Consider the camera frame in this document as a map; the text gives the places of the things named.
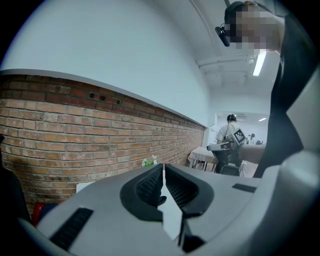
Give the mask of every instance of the red object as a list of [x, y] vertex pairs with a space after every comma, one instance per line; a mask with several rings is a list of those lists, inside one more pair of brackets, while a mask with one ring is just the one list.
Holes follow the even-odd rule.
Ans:
[[34, 226], [36, 226], [38, 224], [40, 213], [41, 213], [42, 209], [45, 207], [45, 205], [46, 204], [43, 202], [36, 202], [34, 204], [34, 210], [33, 210], [33, 215], [32, 215], [32, 224]]

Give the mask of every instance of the brick wall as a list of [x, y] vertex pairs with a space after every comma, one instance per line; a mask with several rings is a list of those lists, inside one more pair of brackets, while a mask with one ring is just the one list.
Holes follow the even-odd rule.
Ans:
[[184, 165], [204, 128], [126, 95], [73, 80], [6, 75], [0, 82], [5, 168], [28, 210], [60, 203], [76, 184], [132, 171], [151, 155]]

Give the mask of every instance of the table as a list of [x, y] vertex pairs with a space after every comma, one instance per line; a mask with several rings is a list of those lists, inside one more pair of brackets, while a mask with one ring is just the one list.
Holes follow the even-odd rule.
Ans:
[[211, 151], [208, 151], [207, 148], [202, 146], [198, 146], [197, 148], [192, 150], [190, 155], [188, 156], [188, 160], [190, 161], [189, 167], [191, 168], [194, 167], [198, 161], [204, 161], [206, 163], [212, 164], [216, 164], [218, 162], [214, 154], [212, 154]]

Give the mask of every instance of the fluorescent light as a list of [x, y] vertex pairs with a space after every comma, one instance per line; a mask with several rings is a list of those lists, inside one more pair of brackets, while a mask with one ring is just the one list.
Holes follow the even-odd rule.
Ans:
[[258, 55], [258, 59], [256, 60], [255, 68], [253, 71], [253, 75], [255, 77], [259, 76], [262, 65], [264, 64], [267, 52], [265, 50], [260, 50], [260, 54]]

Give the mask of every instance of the small plant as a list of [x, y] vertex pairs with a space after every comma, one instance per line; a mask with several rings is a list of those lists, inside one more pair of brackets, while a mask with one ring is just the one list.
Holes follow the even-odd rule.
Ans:
[[146, 158], [142, 161], [142, 167], [153, 166], [157, 164], [157, 157], [152, 155], [152, 160], [148, 161]]

